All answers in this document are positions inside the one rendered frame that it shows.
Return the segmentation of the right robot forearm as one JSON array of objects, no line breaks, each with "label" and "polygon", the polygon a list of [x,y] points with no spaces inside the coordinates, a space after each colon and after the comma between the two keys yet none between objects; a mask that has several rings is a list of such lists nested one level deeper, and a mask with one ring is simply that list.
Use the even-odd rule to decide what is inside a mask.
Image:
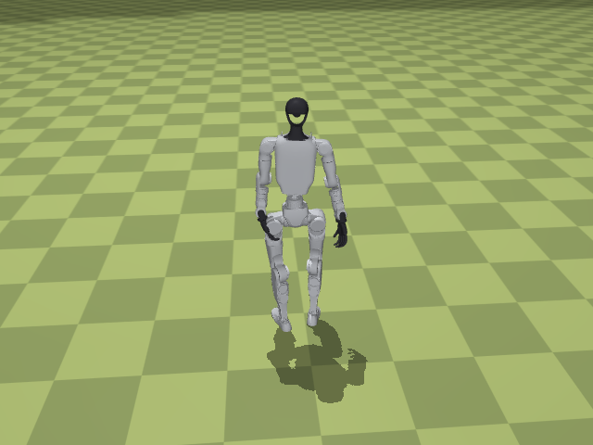
[{"label": "right robot forearm", "polygon": [[333,209],[334,209],[334,217],[337,220],[340,220],[340,217],[339,217],[340,213],[344,212],[347,217],[347,212],[345,211],[344,201],[342,198],[342,189],[341,189],[339,177],[337,175],[336,175],[336,179],[337,179],[338,187],[333,187],[329,191],[329,195],[331,196],[331,200],[332,200],[332,205],[333,205]]}]

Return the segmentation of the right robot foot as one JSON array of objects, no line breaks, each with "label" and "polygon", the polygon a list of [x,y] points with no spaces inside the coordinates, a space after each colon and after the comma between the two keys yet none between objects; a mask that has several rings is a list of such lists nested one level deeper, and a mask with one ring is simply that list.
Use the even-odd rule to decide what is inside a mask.
[{"label": "right robot foot", "polygon": [[320,315],[321,315],[320,307],[317,306],[317,314],[316,315],[314,314],[314,311],[312,311],[312,314],[310,314],[310,308],[309,308],[307,325],[315,326],[318,322]]}]

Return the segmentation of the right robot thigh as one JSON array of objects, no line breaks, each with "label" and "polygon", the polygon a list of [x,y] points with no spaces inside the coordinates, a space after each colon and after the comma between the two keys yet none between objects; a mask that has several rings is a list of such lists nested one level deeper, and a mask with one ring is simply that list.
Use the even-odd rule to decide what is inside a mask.
[{"label": "right robot thigh", "polygon": [[308,217],[309,260],[307,260],[307,271],[312,275],[317,275],[318,261],[322,260],[326,220],[321,209],[309,210]]}]

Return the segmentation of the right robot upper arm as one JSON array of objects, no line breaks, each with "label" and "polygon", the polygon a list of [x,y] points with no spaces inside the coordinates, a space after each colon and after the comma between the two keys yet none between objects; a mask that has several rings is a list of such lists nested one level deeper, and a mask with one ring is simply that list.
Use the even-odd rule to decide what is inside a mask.
[{"label": "right robot upper arm", "polygon": [[333,188],[337,187],[337,179],[336,179],[336,166],[334,160],[334,152],[331,143],[326,139],[317,139],[315,138],[317,152],[323,156],[322,157],[322,166],[325,171],[326,176],[323,177],[325,187]]}]

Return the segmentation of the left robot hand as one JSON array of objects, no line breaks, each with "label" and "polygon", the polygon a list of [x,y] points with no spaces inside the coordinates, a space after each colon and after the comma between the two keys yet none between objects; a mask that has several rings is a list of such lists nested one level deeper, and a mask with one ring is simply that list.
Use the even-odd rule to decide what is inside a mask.
[{"label": "left robot hand", "polygon": [[271,235],[270,230],[267,227],[267,223],[266,223],[266,220],[268,217],[265,215],[263,210],[258,211],[258,216],[259,216],[258,221],[260,222],[262,229],[269,236],[269,238],[274,241],[279,240],[280,238],[275,238],[273,235]]}]

